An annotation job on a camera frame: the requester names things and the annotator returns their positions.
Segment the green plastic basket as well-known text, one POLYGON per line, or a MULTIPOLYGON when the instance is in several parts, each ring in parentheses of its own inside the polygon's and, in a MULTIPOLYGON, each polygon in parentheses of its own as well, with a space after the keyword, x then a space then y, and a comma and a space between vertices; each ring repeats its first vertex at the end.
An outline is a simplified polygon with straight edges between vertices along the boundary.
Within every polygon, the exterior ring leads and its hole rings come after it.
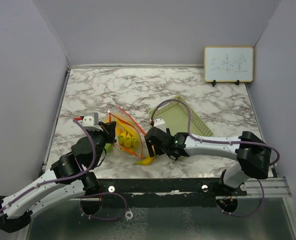
POLYGON ((166 127, 169 128, 172 135, 180 132, 188 132, 188 122, 190 120, 190 132, 198 136, 213 137, 213 131, 207 124, 197 115, 193 108, 180 96, 177 95, 173 99, 178 101, 170 101, 159 107, 153 115, 153 119, 162 118, 166 127))

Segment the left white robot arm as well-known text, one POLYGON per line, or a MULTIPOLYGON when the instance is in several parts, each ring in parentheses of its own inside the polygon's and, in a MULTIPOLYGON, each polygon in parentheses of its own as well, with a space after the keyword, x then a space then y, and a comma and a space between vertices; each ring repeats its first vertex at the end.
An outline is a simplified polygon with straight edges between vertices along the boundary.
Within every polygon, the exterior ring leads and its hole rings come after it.
POLYGON ((116 122, 86 123, 84 119, 74 119, 74 123, 85 136, 71 146, 70 152, 22 190, 0 196, 0 230, 14 233, 52 206, 100 193, 99 181, 92 170, 99 165, 106 144, 115 143, 116 122))

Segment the green apple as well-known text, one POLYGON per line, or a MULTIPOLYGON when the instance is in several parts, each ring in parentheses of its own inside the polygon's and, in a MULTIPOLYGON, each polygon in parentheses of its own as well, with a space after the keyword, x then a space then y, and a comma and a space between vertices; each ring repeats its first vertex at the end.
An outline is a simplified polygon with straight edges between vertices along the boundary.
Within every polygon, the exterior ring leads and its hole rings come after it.
POLYGON ((114 144, 113 143, 107 143, 104 147, 105 151, 107 153, 110 153, 113 150, 114 144))

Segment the clear zip bag red zipper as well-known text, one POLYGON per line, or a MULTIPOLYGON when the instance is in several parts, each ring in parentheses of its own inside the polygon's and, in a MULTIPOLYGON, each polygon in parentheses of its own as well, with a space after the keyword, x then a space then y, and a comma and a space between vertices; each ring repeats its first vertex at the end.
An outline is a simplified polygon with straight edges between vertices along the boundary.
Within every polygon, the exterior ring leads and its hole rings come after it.
POLYGON ((107 120, 116 123, 114 145, 122 152, 143 160, 147 155, 144 141, 146 133, 135 119, 117 105, 108 110, 107 120))

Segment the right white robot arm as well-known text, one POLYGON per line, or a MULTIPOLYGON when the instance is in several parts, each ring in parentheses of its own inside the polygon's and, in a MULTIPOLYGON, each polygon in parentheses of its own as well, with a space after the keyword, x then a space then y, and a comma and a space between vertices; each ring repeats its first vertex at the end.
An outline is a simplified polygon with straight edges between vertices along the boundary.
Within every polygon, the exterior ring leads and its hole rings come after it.
POLYGON ((224 196, 230 195, 248 179, 267 179, 272 165, 271 154, 276 151, 250 131, 233 137, 207 137, 190 132, 171 135, 168 129, 154 126, 144 139, 151 157, 166 154, 177 160, 204 155, 234 160, 235 165, 222 172, 217 184, 218 191, 224 196))

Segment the yellow banana bunch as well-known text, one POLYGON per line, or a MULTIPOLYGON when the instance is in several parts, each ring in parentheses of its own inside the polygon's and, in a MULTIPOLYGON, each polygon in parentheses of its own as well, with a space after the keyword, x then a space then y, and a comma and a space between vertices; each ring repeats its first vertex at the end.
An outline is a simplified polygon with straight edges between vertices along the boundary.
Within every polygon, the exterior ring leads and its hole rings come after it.
POLYGON ((126 149, 137 148, 139 146, 139 133, 133 126, 117 121, 115 131, 120 146, 126 149))

